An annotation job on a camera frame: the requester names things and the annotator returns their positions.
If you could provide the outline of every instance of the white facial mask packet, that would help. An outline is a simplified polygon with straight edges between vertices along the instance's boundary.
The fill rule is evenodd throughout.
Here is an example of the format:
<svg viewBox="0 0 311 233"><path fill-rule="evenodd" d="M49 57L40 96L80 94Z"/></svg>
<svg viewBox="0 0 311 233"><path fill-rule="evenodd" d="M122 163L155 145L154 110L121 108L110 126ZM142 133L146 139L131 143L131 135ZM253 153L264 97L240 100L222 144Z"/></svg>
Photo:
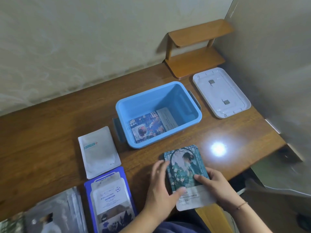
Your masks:
<svg viewBox="0 0 311 233"><path fill-rule="evenodd" d="M78 141L88 179L121 165L109 127L80 136Z"/></svg>

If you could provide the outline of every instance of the wooden desk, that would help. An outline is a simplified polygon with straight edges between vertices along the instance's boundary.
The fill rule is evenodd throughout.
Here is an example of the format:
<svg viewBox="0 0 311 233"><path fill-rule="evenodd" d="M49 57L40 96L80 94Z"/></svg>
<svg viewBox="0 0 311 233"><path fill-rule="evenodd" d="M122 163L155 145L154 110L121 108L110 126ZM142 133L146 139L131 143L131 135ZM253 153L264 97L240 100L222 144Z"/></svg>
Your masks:
<svg viewBox="0 0 311 233"><path fill-rule="evenodd" d="M138 211L151 165L165 151L195 144L205 165L232 178L282 147L284 140L254 107L216 118L192 83L180 80L202 106L203 118L163 141L134 150L120 144L112 123L118 100L172 82L164 63L0 117L0 220L86 181L77 137L109 126ZM226 154L211 152L221 142Z"/></svg>

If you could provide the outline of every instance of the blue plastic storage box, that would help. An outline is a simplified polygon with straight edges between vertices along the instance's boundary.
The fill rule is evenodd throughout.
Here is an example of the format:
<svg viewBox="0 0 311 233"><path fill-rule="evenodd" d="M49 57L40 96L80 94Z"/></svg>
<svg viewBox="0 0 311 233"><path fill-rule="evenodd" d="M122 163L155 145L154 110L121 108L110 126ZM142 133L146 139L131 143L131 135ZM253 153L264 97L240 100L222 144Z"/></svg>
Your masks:
<svg viewBox="0 0 311 233"><path fill-rule="evenodd" d="M164 107L169 109L178 127L141 143L136 143L129 121ZM116 104L116 110L126 140L134 149L140 149L157 142L191 125L197 124L202 119L202 113L199 107L185 86L180 82L171 82L121 99Z"/></svg>

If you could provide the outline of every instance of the wooden shelf leg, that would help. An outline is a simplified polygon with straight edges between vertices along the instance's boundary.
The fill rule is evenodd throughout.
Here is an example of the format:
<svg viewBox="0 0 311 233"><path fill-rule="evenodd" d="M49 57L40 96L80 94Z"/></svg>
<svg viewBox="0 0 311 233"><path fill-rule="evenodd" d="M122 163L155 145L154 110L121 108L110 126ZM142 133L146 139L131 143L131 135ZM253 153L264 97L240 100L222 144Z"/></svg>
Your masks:
<svg viewBox="0 0 311 233"><path fill-rule="evenodd" d="M172 48L173 48L173 41L168 36L167 37L167 46L166 46L166 59L167 60L169 60L171 58Z"/></svg>
<svg viewBox="0 0 311 233"><path fill-rule="evenodd" d="M207 48L210 48L213 45L214 41L215 41L215 39L209 40L208 44L207 44Z"/></svg>

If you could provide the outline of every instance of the bracelet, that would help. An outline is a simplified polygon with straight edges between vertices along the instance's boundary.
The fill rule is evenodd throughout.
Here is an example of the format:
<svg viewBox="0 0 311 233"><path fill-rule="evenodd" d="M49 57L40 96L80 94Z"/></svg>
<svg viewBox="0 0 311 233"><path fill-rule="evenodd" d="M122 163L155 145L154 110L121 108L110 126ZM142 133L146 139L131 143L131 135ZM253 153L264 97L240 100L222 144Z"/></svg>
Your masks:
<svg viewBox="0 0 311 233"><path fill-rule="evenodd" d="M248 202L244 202L243 204L240 204L235 210L239 210L244 204L248 204Z"/></svg>

